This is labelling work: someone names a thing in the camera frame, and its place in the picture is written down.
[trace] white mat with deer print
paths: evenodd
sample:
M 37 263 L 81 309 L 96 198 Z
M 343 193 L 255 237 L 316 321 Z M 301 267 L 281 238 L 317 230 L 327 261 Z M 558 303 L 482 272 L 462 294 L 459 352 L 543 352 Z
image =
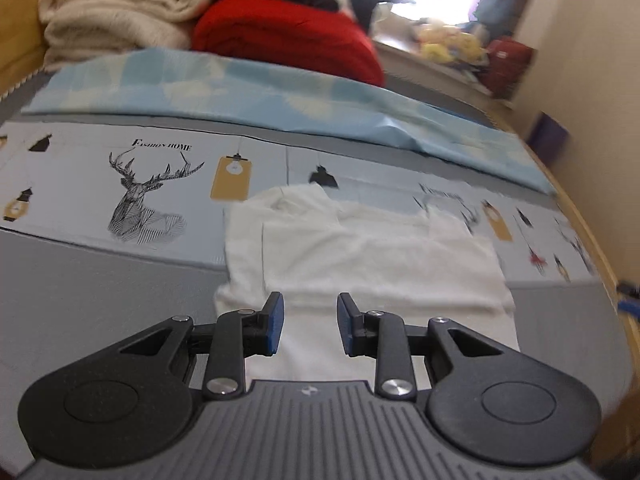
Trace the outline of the white mat with deer print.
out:
M 494 242 L 507 282 L 597 282 L 557 211 L 464 182 L 251 137 L 79 123 L 0 128 L 0 227 L 119 253 L 223 267 L 225 208 L 315 181 L 404 214 L 427 203 Z

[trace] gray bed sheet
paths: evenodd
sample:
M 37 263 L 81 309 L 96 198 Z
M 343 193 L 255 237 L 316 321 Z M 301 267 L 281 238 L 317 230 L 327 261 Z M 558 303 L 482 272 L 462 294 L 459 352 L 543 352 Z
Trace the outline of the gray bed sheet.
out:
M 0 106 L 6 120 L 42 85 L 31 80 Z M 530 189 L 418 153 L 333 137 L 236 124 L 139 116 L 39 116 L 22 121 L 166 126 L 239 134 L 465 180 L 546 207 Z M 0 464 L 18 472 L 32 460 L 17 405 L 39 377 L 176 314 L 212 322 L 225 269 L 201 269 L 107 253 L 0 230 Z M 602 285 L 512 287 L 522 352 L 587 384 L 605 413 L 632 377 L 622 327 Z M 194 375 L 198 380 L 199 373 Z

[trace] ribbed gray plate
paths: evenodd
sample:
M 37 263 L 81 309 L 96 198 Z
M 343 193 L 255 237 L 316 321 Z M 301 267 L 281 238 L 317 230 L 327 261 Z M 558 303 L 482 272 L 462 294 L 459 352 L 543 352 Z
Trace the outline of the ribbed gray plate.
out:
M 490 467 L 430 433 L 414 405 L 374 397 L 364 382 L 256 381 L 211 402 L 173 447 L 121 468 L 86 471 L 40 460 L 24 480 L 593 480 L 579 461 L 543 470 Z

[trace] wooden edge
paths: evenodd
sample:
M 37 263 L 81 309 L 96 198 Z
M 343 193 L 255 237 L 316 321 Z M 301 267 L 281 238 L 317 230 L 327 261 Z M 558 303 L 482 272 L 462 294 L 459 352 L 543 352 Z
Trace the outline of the wooden edge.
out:
M 487 111 L 485 111 L 485 113 L 501 130 L 517 136 L 513 128 L 511 128 L 503 118 L 495 113 Z M 556 180 L 549 169 L 540 161 L 533 150 L 525 142 L 522 143 L 525 149 L 529 152 L 529 155 L 531 155 L 533 160 L 536 161 L 540 170 L 542 170 L 545 176 L 549 179 L 549 182 L 551 182 L 551 184 L 556 188 L 558 206 L 569 222 L 571 222 L 576 234 L 580 237 L 584 247 L 587 249 L 594 265 L 600 273 L 605 290 L 609 296 L 609 301 L 611 302 L 611 307 L 617 311 L 616 305 L 618 304 L 618 294 L 616 292 L 616 285 L 618 284 L 618 278 L 616 277 L 616 273 L 611 267 L 604 252 L 600 248 L 598 241 L 591 232 L 591 229 L 589 229 L 587 222 L 580 214 L 580 211 L 578 211 L 574 202 L 572 202 L 562 186 L 560 186 L 560 183 Z M 629 346 L 634 371 L 632 384 L 629 389 L 629 394 L 631 394 L 640 391 L 640 324 L 636 318 L 625 313 L 618 314 L 618 317 L 620 318 L 620 323 L 625 330 L 626 341 Z

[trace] purple object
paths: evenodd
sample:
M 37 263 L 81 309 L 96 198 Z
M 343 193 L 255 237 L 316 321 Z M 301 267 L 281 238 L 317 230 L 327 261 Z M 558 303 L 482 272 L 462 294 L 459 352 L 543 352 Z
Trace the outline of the purple object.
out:
M 541 113 L 527 144 L 545 166 L 550 166 L 562 150 L 569 132 L 547 114 Z

